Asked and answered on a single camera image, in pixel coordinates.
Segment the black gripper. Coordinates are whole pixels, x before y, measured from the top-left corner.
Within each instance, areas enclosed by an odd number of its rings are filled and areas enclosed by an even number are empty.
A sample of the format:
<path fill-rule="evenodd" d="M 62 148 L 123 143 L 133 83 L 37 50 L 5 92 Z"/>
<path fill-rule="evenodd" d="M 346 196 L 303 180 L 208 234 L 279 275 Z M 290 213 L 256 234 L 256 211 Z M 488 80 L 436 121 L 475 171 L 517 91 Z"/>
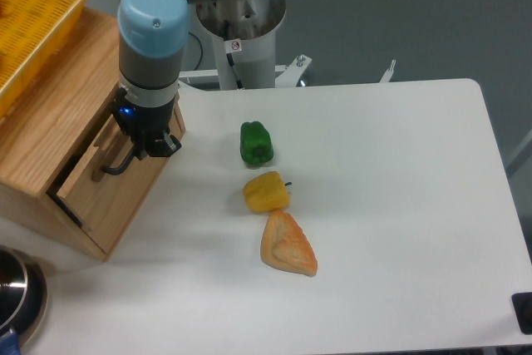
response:
<path fill-rule="evenodd" d="M 138 160 L 147 157 L 171 157 L 181 148 L 180 141 L 170 132 L 175 99 L 163 106 L 144 107 L 126 99 L 126 89 L 121 87 L 111 102 L 111 114 L 121 132 L 132 143 L 133 155 Z"/>

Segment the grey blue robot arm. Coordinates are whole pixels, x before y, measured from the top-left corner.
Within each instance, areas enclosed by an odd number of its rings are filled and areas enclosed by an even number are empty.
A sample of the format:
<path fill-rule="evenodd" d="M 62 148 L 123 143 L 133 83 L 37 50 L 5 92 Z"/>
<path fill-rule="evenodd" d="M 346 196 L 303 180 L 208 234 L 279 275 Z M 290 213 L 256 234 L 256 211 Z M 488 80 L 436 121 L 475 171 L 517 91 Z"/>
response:
<path fill-rule="evenodd" d="M 220 85 L 275 84 L 275 33 L 285 0 L 120 0 L 119 89 L 111 112 L 131 139 L 128 160 L 169 157 L 179 148 L 170 132 L 190 15 L 214 39 Z"/>

